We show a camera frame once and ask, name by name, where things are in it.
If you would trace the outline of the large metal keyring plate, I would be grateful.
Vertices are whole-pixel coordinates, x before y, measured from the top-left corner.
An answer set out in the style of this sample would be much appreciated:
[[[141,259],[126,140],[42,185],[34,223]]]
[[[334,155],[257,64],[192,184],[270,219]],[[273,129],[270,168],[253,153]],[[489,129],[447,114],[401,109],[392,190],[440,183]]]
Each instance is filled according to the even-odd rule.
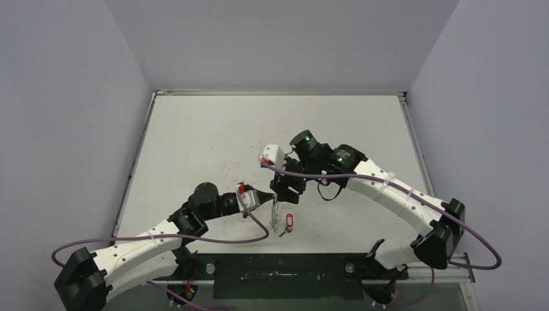
[[[277,195],[274,194],[272,206],[271,206],[271,220],[269,221],[269,224],[273,231],[277,230],[278,223],[281,221],[281,216],[279,214],[279,202]]]

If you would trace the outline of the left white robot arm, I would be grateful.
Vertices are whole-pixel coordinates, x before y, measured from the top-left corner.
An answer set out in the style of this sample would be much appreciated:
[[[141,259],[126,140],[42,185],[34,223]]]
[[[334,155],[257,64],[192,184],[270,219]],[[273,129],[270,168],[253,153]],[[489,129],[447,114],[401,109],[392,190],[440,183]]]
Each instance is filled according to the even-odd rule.
[[[151,229],[108,248],[74,251],[54,287],[66,310],[102,310],[110,299],[148,281],[172,275],[185,279],[201,269],[187,245],[207,241],[207,221],[248,216],[274,198],[243,183],[225,194],[213,183],[200,183],[178,210]]]

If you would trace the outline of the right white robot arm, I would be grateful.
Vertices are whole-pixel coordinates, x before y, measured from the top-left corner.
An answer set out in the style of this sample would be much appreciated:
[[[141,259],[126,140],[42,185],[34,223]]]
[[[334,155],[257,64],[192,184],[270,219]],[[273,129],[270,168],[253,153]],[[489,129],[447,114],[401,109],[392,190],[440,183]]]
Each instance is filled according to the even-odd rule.
[[[289,143],[292,158],[278,145],[260,150],[260,164],[272,168],[270,188],[278,201],[297,204],[309,181],[318,186],[335,183],[341,190],[362,194],[408,223],[416,232],[400,240],[378,240],[368,252],[367,272],[381,278],[392,268],[411,262],[444,270],[461,240],[465,206],[452,199],[445,202],[400,181],[395,174],[377,166],[364,153],[348,144],[331,148],[320,143],[309,130]]]

